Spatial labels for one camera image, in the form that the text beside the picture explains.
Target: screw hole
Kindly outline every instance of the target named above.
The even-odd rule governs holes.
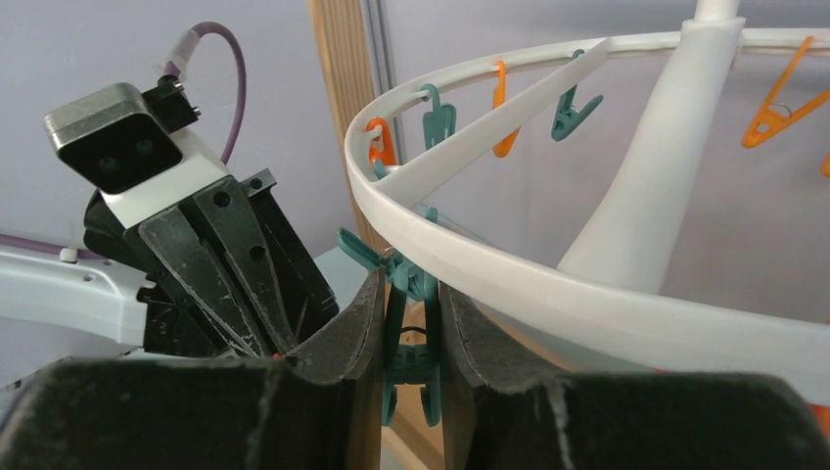
[[[251,259],[254,261],[262,261],[265,259],[265,249],[259,245],[251,248],[249,253],[251,254]]]
[[[231,196],[222,191],[213,195],[213,203],[221,208],[227,208],[231,204]]]

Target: orange clip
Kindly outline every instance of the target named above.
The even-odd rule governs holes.
[[[375,160],[380,159],[384,165],[397,165],[397,158],[394,156],[392,134],[389,131],[387,120],[382,117],[371,119],[366,124],[366,131],[370,131],[379,125],[382,128],[381,135],[372,139],[372,145],[369,147],[369,163],[374,166]]]
[[[493,109],[496,109],[504,104],[504,98],[506,95],[505,90],[507,89],[507,80],[505,78],[505,75],[507,74],[507,67],[502,61],[498,61],[495,64],[498,67],[498,85],[496,85],[495,89],[493,89]],[[493,154],[496,157],[507,157],[507,154],[510,153],[510,149],[513,148],[513,142],[516,142],[516,137],[519,135],[520,129],[521,127],[514,130],[501,142],[495,144],[495,147],[493,147]]]
[[[827,100],[830,100],[830,89],[827,89],[819,93],[815,98],[809,100],[802,107],[790,113],[787,117],[773,111],[771,108],[773,106],[772,102],[775,100],[775,96],[778,95],[778,92],[781,91],[781,88],[783,88],[787,80],[790,79],[790,75],[793,74],[793,71],[795,71],[802,56],[812,44],[812,39],[812,36],[808,36],[804,42],[802,42],[802,45],[798,52],[796,52],[793,60],[790,61],[790,65],[787,66],[787,69],[785,69],[783,73],[781,73],[781,76],[778,77],[778,81],[776,81],[775,85],[772,86],[772,89],[769,90],[769,94],[766,95],[766,98],[764,98],[761,103],[761,107],[755,114],[755,117],[750,123],[749,128],[747,128],[746,133],[744,133],[744,138],[741,140],[741,144],[744,147],[751,149],[759,144],[762,144],[773,135],[781,132],[790,125],[801,120],[801,118],[812,113],[813,110],[823,105]],[[825,175],[830,174],[830,162],[825,161],[824,166],[822,167],[822,172]]]

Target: white cone-shaped post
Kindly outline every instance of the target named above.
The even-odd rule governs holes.
[[[659,291],[743,25],[734,16],[683,24],[620,172],[558,269]]]

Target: gray wall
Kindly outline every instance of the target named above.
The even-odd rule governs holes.
[[[385,2],[398,83],[477,57],[612,34],[678,30],[691,0],[421,0]],[[747,27],[830,24],[826,0],[745,0]],[[816,322],[830,319],[830,152],[825,106],[761,147],[740,139],[789,57],[742,56],[726,82],[663,294]],[[612,61],[579,86],[576,105],[605,102],[555,143],[556,106],[522,127],[505,159],[485,155],[430,203],[497,247],[555,266],[614,178],[665,58]],[[550,73],[509,75],[508,98]],[[808,58],[782,101],[827,88],[826,59]],[[490,109],[495,79],[454,90],[459,128]],[[422,104],[403,117],[407,158],[424,151]],[[667,149],[666,158],[671,158]]]
[[[279,204],[313,254],[353,226],[340,150],[302,0],[5,0],[0,6],[0,233],[79,242],[92,187],[54,156],[43,116],[117,81],[147,89],[155,64],[201,21],[226,24],[249,71],[249,101],[230,168],[269,167]],[[185,83],[203,110],[197,132],[221,152],[236,74],[221,38],[206,37]]]

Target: wooden beam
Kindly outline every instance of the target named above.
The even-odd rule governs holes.
[[[375,99],[360,0],[308,0],[308,9],[346,172],[346,129],[354,116]],[[360,238],[375,250],[384,250],[389,244],[369,225],[351,196],[348,173],[346,185]]]

